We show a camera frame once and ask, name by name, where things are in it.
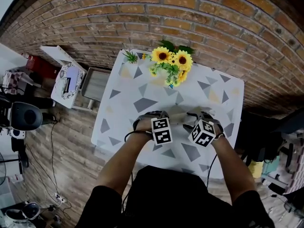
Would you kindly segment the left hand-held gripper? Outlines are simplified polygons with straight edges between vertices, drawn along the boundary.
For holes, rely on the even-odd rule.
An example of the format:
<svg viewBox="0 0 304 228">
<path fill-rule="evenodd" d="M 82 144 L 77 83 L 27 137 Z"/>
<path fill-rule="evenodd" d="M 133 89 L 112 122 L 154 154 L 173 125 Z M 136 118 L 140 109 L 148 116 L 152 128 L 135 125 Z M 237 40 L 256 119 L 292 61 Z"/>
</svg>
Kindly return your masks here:
<svg viewBox="0 0 304 228">
<path fill-rule="evenodd" d="M 172 142 L 169 116 L 165 111 L 155 111 L 151 119 L 152 135 L 155 145 L 163 145 Z"/>
</svg>

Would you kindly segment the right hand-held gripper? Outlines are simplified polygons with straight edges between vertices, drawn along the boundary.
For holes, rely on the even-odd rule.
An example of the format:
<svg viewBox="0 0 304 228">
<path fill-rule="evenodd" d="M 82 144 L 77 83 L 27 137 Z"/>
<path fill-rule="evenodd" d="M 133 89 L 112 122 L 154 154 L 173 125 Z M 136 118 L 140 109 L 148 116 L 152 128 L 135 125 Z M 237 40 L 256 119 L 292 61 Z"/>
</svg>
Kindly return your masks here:
<svg viewBox="0 0 304 228">
<path fill-rule="evenodd" d="M 183 128 L 190 134 L 189 140 L 196 145 L 207 147 L 216 137 L 215 119 L 206 112 L 188 113 L 188 116 L 195 117 L 193 126 L 183 124 Z"/>
</svg>

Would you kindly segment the person's left hand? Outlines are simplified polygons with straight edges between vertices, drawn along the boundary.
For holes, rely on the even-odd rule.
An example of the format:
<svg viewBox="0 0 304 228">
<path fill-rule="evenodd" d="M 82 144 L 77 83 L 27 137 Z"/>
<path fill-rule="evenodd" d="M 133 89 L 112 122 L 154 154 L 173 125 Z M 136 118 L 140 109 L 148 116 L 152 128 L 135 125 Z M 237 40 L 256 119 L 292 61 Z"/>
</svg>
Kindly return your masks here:
<svg viewBox="0 0 304 228">
<path fill-rule="evenodd" d="M 152 131 L 151 119 L 154 116 L 152 114 L 140 115 L 133 123 L 133 129 L 135 131 Z"/>
</svg>

